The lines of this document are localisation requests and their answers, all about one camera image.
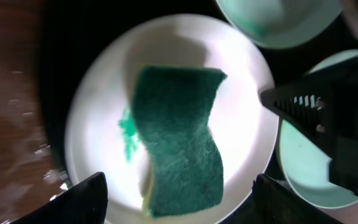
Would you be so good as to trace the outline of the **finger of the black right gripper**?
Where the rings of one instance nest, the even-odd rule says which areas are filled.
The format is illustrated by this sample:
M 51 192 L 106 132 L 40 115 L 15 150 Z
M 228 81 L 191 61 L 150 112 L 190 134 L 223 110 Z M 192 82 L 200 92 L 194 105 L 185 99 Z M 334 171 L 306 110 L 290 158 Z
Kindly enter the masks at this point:
M 264 90 L 264 107 L 288 121 L 326 155 L 334 155 L 334 125 L 330 90 L 316 85 L 284 85 Z

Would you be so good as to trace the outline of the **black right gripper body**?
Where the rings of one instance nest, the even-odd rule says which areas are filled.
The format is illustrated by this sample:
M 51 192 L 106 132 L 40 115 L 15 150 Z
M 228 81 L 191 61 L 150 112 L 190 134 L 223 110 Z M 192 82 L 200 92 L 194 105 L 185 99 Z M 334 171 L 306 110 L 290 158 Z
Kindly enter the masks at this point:
M 358 65 L 333 89 L 335 151 L 329 180 L 358 196 Z

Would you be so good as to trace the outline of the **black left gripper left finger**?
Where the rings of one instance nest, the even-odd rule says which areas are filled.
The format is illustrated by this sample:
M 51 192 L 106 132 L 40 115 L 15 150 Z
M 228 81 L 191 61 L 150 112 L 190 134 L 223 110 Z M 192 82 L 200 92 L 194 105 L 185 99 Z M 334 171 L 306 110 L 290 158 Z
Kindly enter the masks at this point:
M 97 172 L 12 224 L 103 224 L 107 207 L 105 174 Z

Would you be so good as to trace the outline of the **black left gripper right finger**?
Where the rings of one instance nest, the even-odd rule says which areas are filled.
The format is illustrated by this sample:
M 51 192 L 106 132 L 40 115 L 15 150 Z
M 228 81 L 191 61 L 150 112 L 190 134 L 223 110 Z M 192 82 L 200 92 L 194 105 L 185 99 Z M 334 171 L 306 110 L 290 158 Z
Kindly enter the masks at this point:
M 342 224 L 265 174 L 254 180 L 252 198 L 261 223 Z

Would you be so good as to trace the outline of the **white plate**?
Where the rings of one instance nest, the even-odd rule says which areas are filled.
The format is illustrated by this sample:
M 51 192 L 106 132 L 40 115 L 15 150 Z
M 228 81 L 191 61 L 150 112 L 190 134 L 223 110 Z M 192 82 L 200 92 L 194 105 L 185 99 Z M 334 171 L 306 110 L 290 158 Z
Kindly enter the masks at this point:
M 209 67 L 226 79 L 216 95 L 209 130 L 224 166 L 222 202 L 208 210 L 160 223 L 219 223 L 250 195 L 270 161 L 278 117 L 259 93 L 274 80 L 259 49 L 238 30 L 197 14 L 163 16 L 117 38 L 82 79 L 68 116 L 65 159 L 73 184 L 103 172 L 108 186 L 106 223 L 151 223 L 142 211 L 150 163 L 142 143 L 128 138 L 129 102 L 146 65 Z

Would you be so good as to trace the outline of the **green yellow sponge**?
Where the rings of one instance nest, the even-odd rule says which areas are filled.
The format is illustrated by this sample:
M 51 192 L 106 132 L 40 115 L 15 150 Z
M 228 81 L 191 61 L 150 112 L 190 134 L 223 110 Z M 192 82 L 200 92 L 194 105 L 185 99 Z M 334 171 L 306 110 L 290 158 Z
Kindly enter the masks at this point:
M 150 217 L 185 215 L 221 203 L 223 162 L 208 121 L 226 77 L 212 68 L 149 66 L 139 73 L 131 113 L 150 159 L 144 202 Z

